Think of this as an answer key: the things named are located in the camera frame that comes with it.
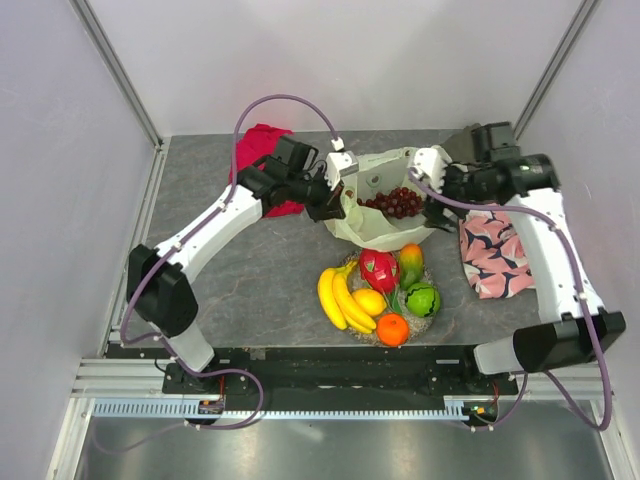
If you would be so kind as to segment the yellow banana bunch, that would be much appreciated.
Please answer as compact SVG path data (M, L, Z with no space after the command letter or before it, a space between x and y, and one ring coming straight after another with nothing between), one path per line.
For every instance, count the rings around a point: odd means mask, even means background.
M348 288L349 274L356 265L357 262L352 260L342 267L324 270L317 282L318 299L325 315L339 330L352 328L360 333L371 334L376 329L376 323L358 305Z

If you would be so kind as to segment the red dragon fruit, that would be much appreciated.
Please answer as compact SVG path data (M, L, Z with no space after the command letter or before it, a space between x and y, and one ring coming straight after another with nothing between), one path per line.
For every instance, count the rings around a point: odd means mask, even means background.
M400 314L400 268L396 257L390 252L363 249L358 262L362 279L383 295L393 313Z

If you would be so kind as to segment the olive green cloth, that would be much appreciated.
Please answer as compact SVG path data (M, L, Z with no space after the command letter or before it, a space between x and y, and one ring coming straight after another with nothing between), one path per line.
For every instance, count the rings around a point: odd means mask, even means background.
M454 162L472 163L475 161L472 131L478 124L466 126L445 140L441 147Z

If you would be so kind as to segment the yellow lemon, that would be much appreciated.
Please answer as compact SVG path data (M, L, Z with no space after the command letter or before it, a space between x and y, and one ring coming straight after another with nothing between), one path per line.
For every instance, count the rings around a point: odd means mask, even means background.
M358 306L371 317L381 315L387 308L384 296L373 289L355 290L352 292L352 297Z

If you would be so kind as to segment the orange green mango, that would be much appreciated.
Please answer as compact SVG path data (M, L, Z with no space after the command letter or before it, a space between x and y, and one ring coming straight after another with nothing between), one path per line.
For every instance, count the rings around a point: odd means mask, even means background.
M397 261L400 268L399 285L403 290L408 290L423 277L424 257L421 247L415 243L405 245L398 253Z

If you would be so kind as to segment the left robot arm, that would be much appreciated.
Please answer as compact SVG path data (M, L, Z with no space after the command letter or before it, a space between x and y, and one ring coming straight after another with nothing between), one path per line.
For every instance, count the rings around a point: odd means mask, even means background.
M185 382L208 393L219 382L211 363L214 348L196 324L192 285L202 269L232 239L286 202L302 205L314 221L345 216L340 195L344 179L358 170L341 140L318 162L316 148L289 136L273 153L237 173L223 194L189 225L150 248L136 246L127 267L126 312L137 314L186 367Z

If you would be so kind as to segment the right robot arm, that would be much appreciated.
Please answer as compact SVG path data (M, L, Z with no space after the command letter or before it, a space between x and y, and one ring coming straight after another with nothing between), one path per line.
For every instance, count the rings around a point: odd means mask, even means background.
M508 122L471 132L474 162L454 163L440 147L419 149L409 178L426 193L426 223L450 229L444 214L507 213L528 260L540 322L504 339L477 345L458 368L467 392L483 392L495 374L537 373L600 361L626 329L588 280L566 222L560 182L550 158L525 155Z

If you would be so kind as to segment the pale green plastic bag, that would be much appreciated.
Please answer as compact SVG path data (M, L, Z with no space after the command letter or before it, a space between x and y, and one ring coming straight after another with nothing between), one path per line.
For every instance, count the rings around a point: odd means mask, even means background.
M325 177L344 217L324 224L335 238L364 249L390 252L420 243L432 229L422 214L426 195L410 181L410 169L418 168L435 187L435 179L451 163L438 145L364 155L330 153Z

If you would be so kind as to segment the orange tangerine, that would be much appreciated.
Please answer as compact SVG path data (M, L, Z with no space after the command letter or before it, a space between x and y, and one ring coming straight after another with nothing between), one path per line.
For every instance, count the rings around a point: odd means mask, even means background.
M390 347L398 347L407 342L410 328L407 321L399 314L389 313L377 321L376 334L379 341Z

